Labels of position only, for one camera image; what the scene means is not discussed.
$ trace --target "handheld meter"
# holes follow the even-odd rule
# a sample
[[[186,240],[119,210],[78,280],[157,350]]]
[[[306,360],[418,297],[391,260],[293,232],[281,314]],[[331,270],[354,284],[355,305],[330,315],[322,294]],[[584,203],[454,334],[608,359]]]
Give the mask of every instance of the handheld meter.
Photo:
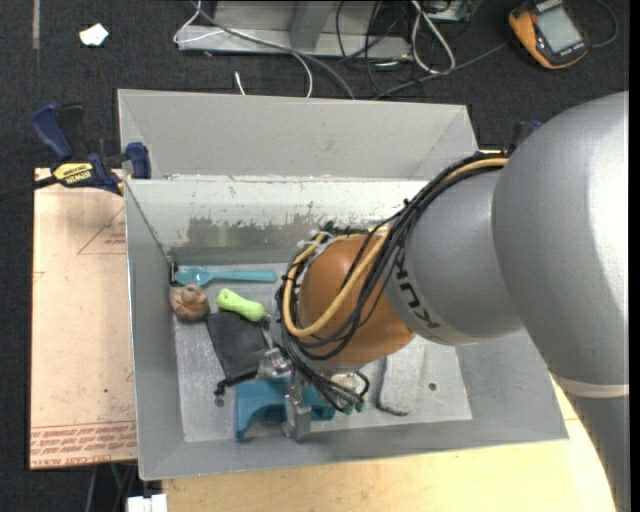
[[[528,0],[511,12],[509,24],[524,49],[545,68],[570,66],[591,48],[562,0]]]

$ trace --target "brown round object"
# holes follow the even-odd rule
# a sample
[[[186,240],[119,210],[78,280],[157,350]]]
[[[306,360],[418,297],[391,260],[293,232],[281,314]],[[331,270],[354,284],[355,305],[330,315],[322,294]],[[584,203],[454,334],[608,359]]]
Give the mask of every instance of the brown round object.
[[[302,327],[311,325],[329,307],[333,299],[340,292],[340,287],[349,272],[364,242],[364,235],[354,235],[349,238],[338,239],[311,264],[300,286],[298,300],[298,318]],[[366,255],[375,244],[375,238],[368,244],[364,252]],[[369,272],[367,269],[349,292],[336,314],[327,325],[315,333],[315,336],[326,337],[342,325],[357,304],[358,296],[364,280]],[[364,322],[374,306],[382,283],[378,281],[373,293],[364,305],[356,334],[345,349],[327,362],[338,367],[361,367],[371,361],[391,354],[404,347],[413,333],[398,318],[391,304],[383,293],[378,300],[371,317]],[[313,337],[302,338],[302,344],[318,341]],[[340,341],[331,342],[324,347],[308,349],[314,355],[323,355],[333,350]]]
[[[172,287],[169,303],[180,320],[189,322],[201,320],[211,312],[206,292],[195,283]]]

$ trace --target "yellow cable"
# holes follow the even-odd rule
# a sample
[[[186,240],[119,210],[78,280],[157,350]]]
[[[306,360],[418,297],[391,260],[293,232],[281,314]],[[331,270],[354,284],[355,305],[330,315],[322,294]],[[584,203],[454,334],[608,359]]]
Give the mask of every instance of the yellow cable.
[[[331,303],[331,305],[325,310],[325,312],[320,316],[320,318],[318,318],[315,322],[313,322],[313,324],[311,324],[309,327],[306,327],[304,329],[297,328],[294,325],[293,320],[291,319],[291,293],[293,288],[293,276],[295,275],[296,267],[300,263],[302,263],[302,261],[304,261],[309,256],[309,254],[311,254],[316,249],[316,247],[310,246],[298,258],[296,258],[296,261],[291,266],[291,269],[287,274],[287,282],[285,283],[284,297],[282,301],[282,318],[284,320],[284,324],[287,330],[294,336],[298,338],[302,338],[305,336],[311,336],[312,334],[315,334],[320,329],[322,329],[325,325],[327,325],[327,322],[333,317],[333,315],[335,315],[338,308],[342,305],[345,298],[347,297],[351,289],[356,284],[356,281],[360,278],[360,276],[363,274],[367,266],[373,261],[373,259],[380,252],[380,249],[382,249],[382,244],[384,243],[388,235],[389,235],[389,231],[385,232],[379,238],[379,240],[373,246],[371,251],[369,251],[367,256],[362,260],[360,265],[356,267],[353,274],[349,278],[349,281],[347,281],[347,283],[344,285],[342,290],[340,290],[340,293],[338,293],[336,298],[333,299],[333,302]]]
[[[485,167],[504,167],[504,165],[508,161],[509,159],[506,157],[478,160],[476,162],[472,162],[470,164],[464,165],[459,169],[456,169],[453,173],[447,176],[447,178],[444,181],[446,182],[447,180],[450,180],[451,178],[460,174],[461,172],[473,171],[475,169],[483,169]],[[369,265],[369,263],[371,263],[371,261],[373,261],[373,259],[376,257],[378,252],[380,252],[380,249],[382,249],[382,244],[384,243],[388,235],[389,235],[389,231],[386,231],[380,237],[376,245],[367,254],[367,256],[364,258],[362,263],[358,265],[358,267],[355,269],[355,271],[353,272],[353,274],[351,275],[351,277],[349,278],[345,286],[342,288],[342,290],[340,290],[340,293],[338,293],[336,298],[325,310],[325,312],[320,316],[320,318],[318,318],[309,327],[305,327],[304,329],[299,329],[298,327],[295,326],[293,319],[291,318],[291,294],[293,292],[293,276],[297,271],[298,265],[304,262],[317,249],[318,247],[317,242],[322,241],[319,238],[315,239],[314,243],[312,243],[309,247],[307,247],[307,249],[295,259],[295,261],[291,265],[291,268],[289,269],[289,272],[287,274],[287,282],[285,283],[284,297],[283,297],[283,303],[282,303],[282,309],[283,309],[282,318],[284,320],[285,327],[287,328],[287,330],[292,335],[298,338],[302,338],[305,336],[311,336],[312,334],[315,334],[320,329],[322,329],[327,324],[327,322],[333,317],[333,315],[335,315],[338,308],[344,302],[346,296],[354,287],[356,281],[360,278],[362,273],[365,271],[367,265]]]

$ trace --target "white cable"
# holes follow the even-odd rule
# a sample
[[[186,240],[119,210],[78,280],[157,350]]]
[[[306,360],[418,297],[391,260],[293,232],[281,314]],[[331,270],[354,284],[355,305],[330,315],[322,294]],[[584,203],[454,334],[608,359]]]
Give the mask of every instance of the white cable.
[[[304,61],[302,57],[300,57],[300,55],[298,55],[297,53],[292,53],[291,55],[293,55],[296,59],[298,59],[300,64],[304,66],[304,69],[307,72],[307,76],[309,77],[309,90],[307,91],[307,95],[305,97],[311,98],[311,93],[313,92],[313,74],[311,73],[311,70],[309,69],[309,66],[307,65],[307,63]]]
[[[234,71],[233,76],[236,79],[236,85],[238,86],[238,89],[240,89],[240,93],[243,96],[246,96],[247,93],[244,92],[244,89],[242,88],[242,82],[240,81],[240,73],[238,73],[237,71]]]
[[[198,2],[198,7],[196,8],[196,12],[193,14],[193,16],[191,16],[191,18],[189,18],[187,20],[187,22],[182,25],[178,31],[173,35],[173,42],[175,44],[183,44],[183,43],[192,43],[194,41],[200,41],[201,39],[205,39],[206,37],[211,37],[211,36],[215,36],[216,34],[224,34],[224,30],[216,30],[215,32],[209,32],[207,34],[203,34],[201,36],[198,37],[193,37],[191,39],[178,39],[178,34],[180,32],[182,32],[186,27],[188,27],[189,25],[191,25],[194,21],[196,21],[196,19],[198,19],[198,16],[200,16],[200,12],[202,9],[202,0],[199,0]]]
[[[228,31],[228,30],[227,31],[225,31],[225,30],[216,30],[214,32],[209,32],[208,34],[204,34],[204,35],[201,35],[201,36],[198,36],[198,37],[194,37],[192,39],[178,39],[178,34],[180,32],[182,32],[186,27],[191,25],[196,19],[198,19],[198,16],[200,16],[201,12],[202,12],[202,0],[198,0],[198,5],[196,7],[196,12],[173,35],[173,42],[175,44],[191,43],[193,41],[199,41],[201,39],[204,39],[205,37],[213,36],[213,35],[216,35],[216,34],[224,34],[225,32],[228,32],[231,35],[235,35],[233,32],[237,32],[237,35],[244,36],[247,39],[251,39],[256,43],[265,44],[265,45],[268,45],[268,46],[275,46],[275,43],[272,43],[270,41],[264,41],[262,39],[258,39],[257,37],[253,37],[253,36],[250,36],[248,34],[244,34],[244,33],[239,32],[239,31]],[[313,93],[313,73],[311,73],[311,69],[309,69],[309,66],[304,61],[304,59],[302,57],[300,57],[300,55],[298,55],[296,52],[292,51],[290,48],[287,48],[285,46],[281,46],[281,48],[283,50],[287,51],[287,52],[290,52],[290,55],[295,57],[296,60],[298,60],[298,62],[300,62],[300,64],[302,64],[304,66],[304,70],[307,72],[307,76],[309,77],[309,90],[307,91],[307,95],[305,97],[306,98],[311,98],[311,94]],[[242,93],[243,96],[246,96],[246,94],[244,92],[244,89],[242,88],[242,83],[240,82],[240,75],[238,74],[237,71],[235,72],[235,79],[236,79],[236,84],[238,85],[238,88],[240,89],[240,92]]]
[[[426,71],[427,73],[430,73],[430,74],[437,75],[437,74],[440,74],[440,73],[446,73],[447,71],[451,71],[456,66],[456,58],[454,57],[453,52],[451,51],[451,47],[449,46],[447,41],[444,39],[444,37],[442,37],[442,34],[436,28],[436,26],[434,25],[433,21],[431,21],[431,19],[429,18],[428,14],[424,11],[424,9],[420,5],[420,3],[417,2],[417,0],[411,0],[411,4],[418,11],[418,15],[416,16],[416,20],[415,20],[415,22],[413,24],[413,30],[411,31],[411,46],[412,46],[412,49],[413,49],[413,60],[415,61],[415,63],[422,70],[424,70],[424,71]],[[427,66],[422,61],[422,59],[418,55],[418,50],[416,48],[416,39],[417,39],[417,36],[418,36],[418,27],[420,26],[420,19],[421,18],[429,26],[429,29],[431,30],[433,35],[436,36],[436,39],[438,39],[438,41],[440,42],[440,45],[442,46],[442,48],[444,48],[445,52],[447,52],[447,55],[449,57],[449,62],[450,62],[448,69],[438,71],[438,70],[435,70],[433,68],[430,68],[429,66]]]

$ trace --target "black carpet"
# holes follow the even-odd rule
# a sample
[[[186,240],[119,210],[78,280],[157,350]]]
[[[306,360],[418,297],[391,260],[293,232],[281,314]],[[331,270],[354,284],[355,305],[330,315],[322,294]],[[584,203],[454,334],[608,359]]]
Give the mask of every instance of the black carpet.
[[[449,27],[458,62],[506,41],[510,37],[507,13],[517,3],[483,2],[457,38],[454,32],[459,27]],[[52,101],[82,103],[87,138],[105,139],[107,152],[115,152],[118,88],[237,93],[233,72],[238,71],[247,94],[305,94],[305,72],[289,56],[180,53],[172,36],[193,12],[187,2],[42,0],[41,4],[39,51],[33,49],[33,2],[3,0],[0,5],[0,192],[28,185],[34,167],[53,163],[53,154],[37,140],[30,125],[31,114]],[[609,37],[613,24],[598,2],[573,0],[570,4],[595,42]],[[607,4],[620,23],[617,39],[594,49],[575,66],[547,71],[509,46],[386,101],[468,105],[479,144],[503,147],[517,121],[545,122],[585,101],[628,89],[630,2]],[[78,31],[97,22],[107,27],[111,38],[103,48],[86,48]],[[358,98],[378,93],[361,63],[326,62]],[[326,71],[317,66],[313,71],[315,97],[346,96]],[[374,74],[382,89],[398,84],[388,72]],[[398,74],[408,77],[411,71],[401,66]],[[0,511],[84,510],[91,468],[28,470],[32,226],[29,195],[0,203]]]

